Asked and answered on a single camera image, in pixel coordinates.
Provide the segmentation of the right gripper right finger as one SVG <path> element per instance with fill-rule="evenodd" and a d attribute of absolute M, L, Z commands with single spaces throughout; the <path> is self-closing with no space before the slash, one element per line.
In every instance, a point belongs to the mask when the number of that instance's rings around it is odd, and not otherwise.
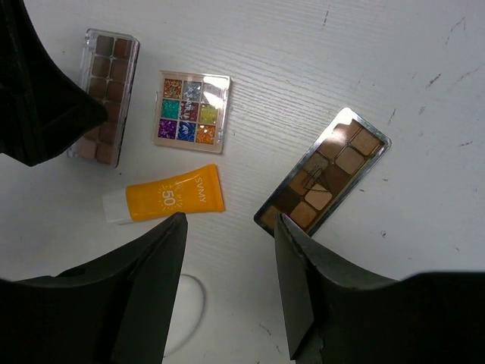
<path fill-rule="evenodd" d="M 287 215 L 274 223 L 277 275 L 290 359 L 296 363 L 400 363 L 386 301 L 399 281 L 344 259 Z"/>

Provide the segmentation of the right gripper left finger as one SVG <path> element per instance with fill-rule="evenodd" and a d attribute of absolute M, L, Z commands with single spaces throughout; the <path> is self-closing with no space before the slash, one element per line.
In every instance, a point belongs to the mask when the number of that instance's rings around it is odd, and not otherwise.
<path fill-rule="evenodd" d="M 14 284 L 16 363 L 160 363 L 186 248 L 175 213 L 57 276 Z"/>

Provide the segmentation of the nude tan eyeshadow palette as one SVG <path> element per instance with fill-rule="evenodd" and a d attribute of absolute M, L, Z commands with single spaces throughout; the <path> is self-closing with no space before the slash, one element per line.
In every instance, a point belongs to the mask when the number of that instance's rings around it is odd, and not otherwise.
<path fill-rule="evenodd" d="M 391 147 L 391 139 L 343 108 L 254 215 L 274 236 L 276 216 L 315 234 Z"/>

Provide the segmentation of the long brown eyeshadow palette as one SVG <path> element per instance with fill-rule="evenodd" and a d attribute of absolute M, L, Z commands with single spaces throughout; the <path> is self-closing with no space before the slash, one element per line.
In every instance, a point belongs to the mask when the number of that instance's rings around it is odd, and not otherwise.
<path fill-rule="evenodd" d="M 67 151 L 70 158 L 117 167 L 139 57 L 139 40 L 122 33 L 89 29 L 80 86 L 107 111 L 107 120 L 85 133 Z"/>

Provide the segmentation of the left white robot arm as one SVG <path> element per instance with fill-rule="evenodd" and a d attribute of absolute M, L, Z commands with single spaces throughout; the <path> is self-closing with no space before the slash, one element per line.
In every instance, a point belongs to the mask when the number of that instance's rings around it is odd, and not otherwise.
<path fill-rule="evenodd" d="M 53 62 L 22 1 L 1 3 L 1 152 L 35 166 L 107 121 L 108 112 Z"/>

